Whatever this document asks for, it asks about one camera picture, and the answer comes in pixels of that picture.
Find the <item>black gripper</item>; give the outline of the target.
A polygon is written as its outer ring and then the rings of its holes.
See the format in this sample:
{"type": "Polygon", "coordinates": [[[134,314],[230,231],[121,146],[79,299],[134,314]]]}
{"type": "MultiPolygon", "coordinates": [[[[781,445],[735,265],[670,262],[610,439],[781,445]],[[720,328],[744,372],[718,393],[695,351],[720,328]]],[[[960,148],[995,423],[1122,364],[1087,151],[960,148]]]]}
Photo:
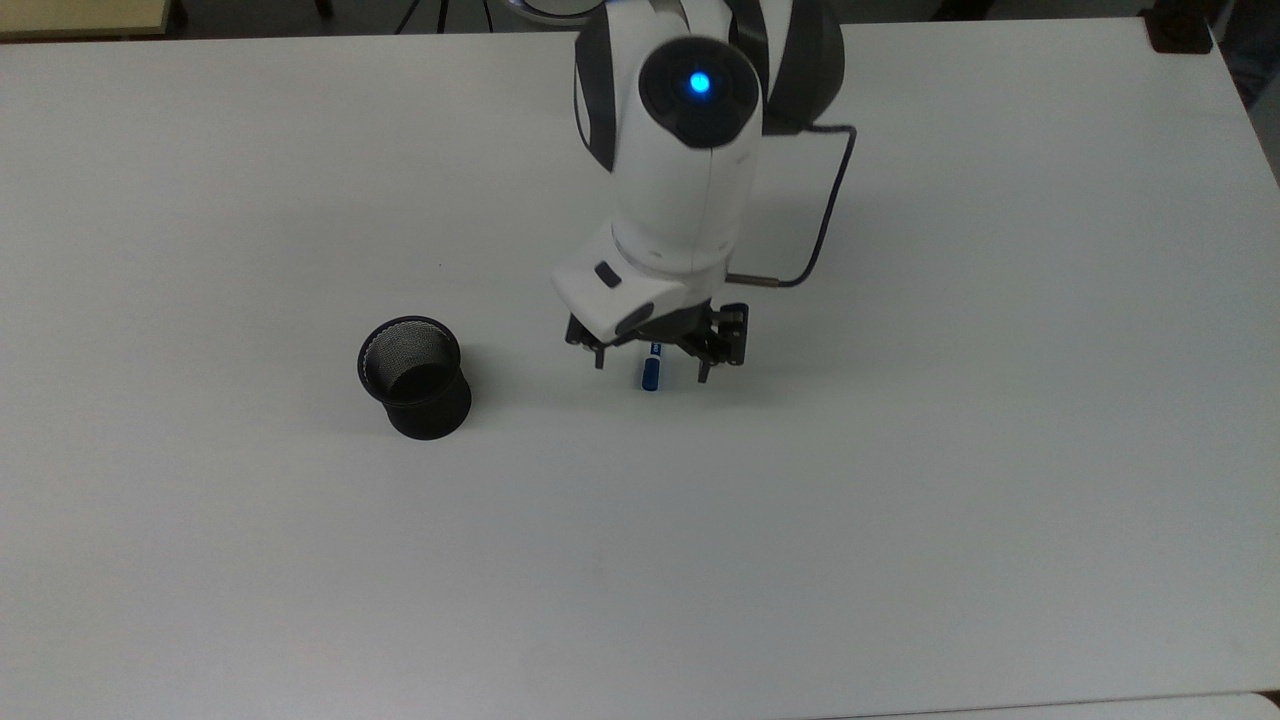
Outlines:
{"type": "MultiPolygon", "coordinates": [[[[745,364],[749,325],[748,304],[726,304],[719,307],[699,304],[650,318],[636,325],[630,334],[636,341],[676,345],[698,360],[698,383],[705,384],[714,368],[745,364]]],[[[568,319],[564,342],[589,351],[594,368],[604,369],[611,343],[596,338],[576,316],[568,319]]]]}

